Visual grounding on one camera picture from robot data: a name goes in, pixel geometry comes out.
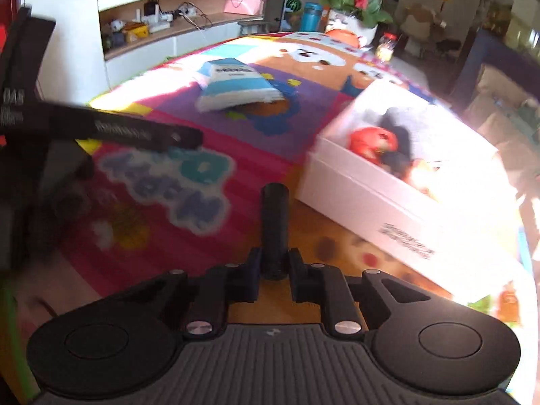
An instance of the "silver bolt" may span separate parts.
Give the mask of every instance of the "silver bolt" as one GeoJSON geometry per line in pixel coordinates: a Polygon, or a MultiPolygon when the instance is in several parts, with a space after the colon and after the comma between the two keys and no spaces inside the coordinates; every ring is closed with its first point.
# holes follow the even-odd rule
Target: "silver bolt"
{"type": "Polygon", "coordinates": [[[362,326],[354,321],[340,321],[334,326],[334,329],[342,335],[353,335],[362,330],[362,326]]]}
{"type": "Polygon", "coordinates": [[[212,325],[208,321],[192,321],[186,330],[192,335],[206,335],[212,331],[212,325]]]}

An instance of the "open box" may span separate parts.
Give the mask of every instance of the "open box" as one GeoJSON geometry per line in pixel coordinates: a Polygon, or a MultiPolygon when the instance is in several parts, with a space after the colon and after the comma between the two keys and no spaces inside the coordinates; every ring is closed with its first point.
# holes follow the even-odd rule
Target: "open box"
{"type": "Polygon", "coordinates": [[[518,232],[515,197],[496,148],[449,110],[390,82],[372,83],[319,134],[297,198],[458,300],[501,288],[516,261],[496,239],[517,242],[518,232]],[[436,199],[348,150],[350,133],[390,107],[422,112],[412,154],[437,158],[426,160],[440,167],[436,199]]]}

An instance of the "white flower pot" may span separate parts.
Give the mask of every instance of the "white flower pot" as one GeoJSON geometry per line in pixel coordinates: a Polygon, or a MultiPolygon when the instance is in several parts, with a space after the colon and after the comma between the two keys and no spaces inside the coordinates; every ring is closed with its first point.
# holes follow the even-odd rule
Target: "white flower pot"
{"type": "Polygon", "coordinates": [[[343,29],[353,32],[358,37],[360,48],[365,47],[373,42],[377,26],[372,29],[364,27],[362,21],[357,17],[346,15],[336,10],[330,9],[328,16],[328,24],[326,24],[325,32],[329,32],[333,29],[343,29]]]}

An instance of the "stool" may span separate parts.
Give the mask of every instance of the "stool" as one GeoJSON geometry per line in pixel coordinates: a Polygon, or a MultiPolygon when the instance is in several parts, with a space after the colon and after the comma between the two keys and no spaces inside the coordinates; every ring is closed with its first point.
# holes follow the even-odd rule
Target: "stool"
{"type": "Polygon", "coordinates": [[[258,35],[259,33],[270,33],[270,21],[253,20],[253,21],[239,21],[240,36],[258,35]],[[252,28],[255,27],[255,33],[252,33],[252,28]]]}

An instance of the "blue and white package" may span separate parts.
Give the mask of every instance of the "blue and white package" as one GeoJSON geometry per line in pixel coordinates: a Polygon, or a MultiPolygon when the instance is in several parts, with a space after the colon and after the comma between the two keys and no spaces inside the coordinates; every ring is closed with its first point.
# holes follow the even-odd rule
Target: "blue and white package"
{"type": "Polygon", "coordinates": [[[196,106],[203,113],[284,99],[256,70],[234,58],[206,62],[198,73],[196,79],[203,90],[196,106]]]}

